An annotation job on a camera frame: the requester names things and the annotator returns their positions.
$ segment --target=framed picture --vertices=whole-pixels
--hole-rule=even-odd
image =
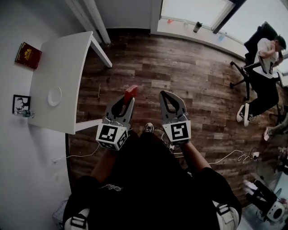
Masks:
[[[29,110],[30,99],[31,97],[29,96],[14,95],[12,113],[14,113],[15,111]]]

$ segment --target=white t-shirt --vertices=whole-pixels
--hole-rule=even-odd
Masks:
[[[257,44],[257,47],[258,47],[258,51],[256,53],[256,57],[255,57],[255,61],[254,63],[256,62],[259,62],[259,52],[260,51],[270,51],[271,50],[271,41],[268,40],[267,38],[262,38],[258,44]],[[269,57],[269,58],[263,58],[263,62],[264,62],[264,65],[265,65],[265,68],[267,70],[267,74],[263,72],[262,70],[262,67],[259,66],[259,67],[256,67],[254,68],[253,70],[265,77],[268,77],[268,78],[273,78],[272,74],[273,74],[273,65],[274,63],[277,61],[277,54],[275,52],[275,54],[272,56],[272,57]]]

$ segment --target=red object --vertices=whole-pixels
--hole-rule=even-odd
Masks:
[[[37,69],[42,52],[23,42],[19,48],[15,62]]]
[[[124,105],[127,105],[132,97],[136,97],[138,94],[138,86],[132,85],[125,91],[124,95]]]

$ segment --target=wooden floor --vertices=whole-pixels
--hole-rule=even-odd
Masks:
[[[131,85],[139,86],[135,101],[132,128],[138,133],[147,122],[161,127],[159,92],[168,90],[181,97],[187,106],[191,119],[192,143],[208,162],[216,162],[233,150],[249,155],[252,148],[261,153],[260,163],[237,161],[238,152],[212,165],[230,184],[243,205],[247,204],[242,190],[242,180],[250,178],[249,173],[257,170],[267,177],[273,177],[276,165],[277,146],[286,146],[287,139],[276,137],[266,144],[262,135],[266,126],[275,126],[276,121],[269,113],[276,107],[255,118],[247,128],[236,122],[236,113],[246,95],[245,85],[229,88],[230,82],[242,79],[231,60],[244,63],[228,54],[202,44],[145,33],[111,35],[112,44],[105,52],[113,63],[107,69],[93,52],[88,53],[85,62],[77,107],[77,122],[100,119],[107,103],[120,96]],[[279,88],[279,104],[286,101],[284,91]],[[96,128],[90,128],[69,136],[70,154],[87,155],[98,144],[95,141]],[[90,174],[103,151],[89,157],[70,158],[71,176],[75,180]],[[184,158],[178,158],[186,168]]]

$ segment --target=wall outlet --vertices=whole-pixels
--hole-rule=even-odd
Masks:
[[[256,160],[259,157],[259,152],[252,153],[252,158]]]

